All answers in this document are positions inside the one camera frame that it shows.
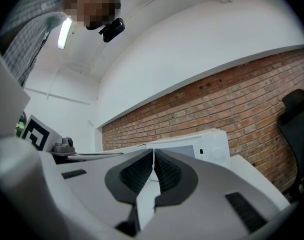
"black slot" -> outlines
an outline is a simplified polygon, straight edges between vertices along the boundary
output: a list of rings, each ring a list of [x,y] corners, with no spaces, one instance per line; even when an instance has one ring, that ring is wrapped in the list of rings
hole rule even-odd
[[[64,172],[62,173],[62,176],[64,179],[69,179],[69,178],[73,178],[73,177],[77,177],[79,175],[83,175],[86,174],[87,172],[83,169],[80,170],[73,170],[73,171],[68,171],[68,172]]]
[[[266,224],[266,220],[255,208],[238,192],[225,195],[249,233],[257,231]]]

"white wall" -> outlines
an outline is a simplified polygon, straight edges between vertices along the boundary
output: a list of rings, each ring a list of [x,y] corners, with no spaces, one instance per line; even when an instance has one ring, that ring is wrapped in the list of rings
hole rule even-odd
[[[101,151],[100,135],[91,123],[98,86],[53,59],[45,49],[25,85],[31,97],[25,113],[27,117],[33,114],[60,135],[71,137],[77,152]]]
[[[304,45],[280,0],[206,2],[140,36],[103,77],[95,127],[218,71]]]

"black vent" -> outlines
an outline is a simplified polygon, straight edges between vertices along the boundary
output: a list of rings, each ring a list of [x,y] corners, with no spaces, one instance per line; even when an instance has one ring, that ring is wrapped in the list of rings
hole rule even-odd
[[[168,191],[178,185],[182,179],[182,170],[169,160],[155,154],[155,168],[161,193]]]
[[[64,172],[62,173],[62,176],[64,179],[69,179],[69,178],[73,178],[79,175],[83,175],[86,174],[87,172],[83,169],[80,170],[73,170],[73,171],[68,171],[68,172]]]
[[[120,180],[134,193],[139,194],[152,172],[153,153],[123,169]]]
[[[266,224],[266,220],[240,193],[227,194],[225,197],[250,233]]]

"chair backrest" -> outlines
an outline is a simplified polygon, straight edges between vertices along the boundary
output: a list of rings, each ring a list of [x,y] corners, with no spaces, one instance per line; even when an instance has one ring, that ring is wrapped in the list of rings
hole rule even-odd
[[[292,189],[297,190],[304,177],[304,90],[296,89],[282,99],[286,111],[277,118],[277,126],[293,150],[297,175]]]

